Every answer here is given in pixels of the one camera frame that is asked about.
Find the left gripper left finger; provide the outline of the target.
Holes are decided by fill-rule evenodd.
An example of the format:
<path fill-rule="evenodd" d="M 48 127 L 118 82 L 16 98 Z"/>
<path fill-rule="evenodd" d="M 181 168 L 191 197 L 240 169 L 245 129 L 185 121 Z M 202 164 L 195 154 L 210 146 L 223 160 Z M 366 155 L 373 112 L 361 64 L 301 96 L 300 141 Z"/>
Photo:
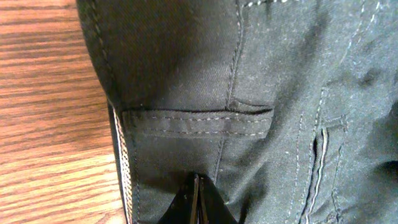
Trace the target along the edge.
<path fill-rule="evenodd" d="M 172 203 L 158 224 L 196 224 L 198 220 L 197 203 L 199 176 L 190 174 L 179 188 Z"/>

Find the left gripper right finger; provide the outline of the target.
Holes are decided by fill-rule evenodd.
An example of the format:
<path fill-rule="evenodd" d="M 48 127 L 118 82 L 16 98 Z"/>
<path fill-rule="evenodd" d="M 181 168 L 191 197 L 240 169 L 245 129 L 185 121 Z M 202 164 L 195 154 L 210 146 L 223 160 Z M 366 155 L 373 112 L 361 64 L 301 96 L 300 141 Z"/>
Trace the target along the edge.
<path fill-rule="evenodd" d="M 199 224 L 238 224 L 219 194 L 212 180 L 199 176 L 198 182 Z"/>

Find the dark green shorts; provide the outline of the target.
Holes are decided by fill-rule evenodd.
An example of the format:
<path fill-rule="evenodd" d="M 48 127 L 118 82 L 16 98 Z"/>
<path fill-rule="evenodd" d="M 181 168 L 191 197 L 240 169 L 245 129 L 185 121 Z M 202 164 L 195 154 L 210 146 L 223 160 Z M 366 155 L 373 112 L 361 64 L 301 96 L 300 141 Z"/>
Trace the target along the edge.
<path fill-rule="evenodd" d="M 397 222 L 397 2 L 78 1 L 126 223 L 190 174 L 238 223 Z"/>

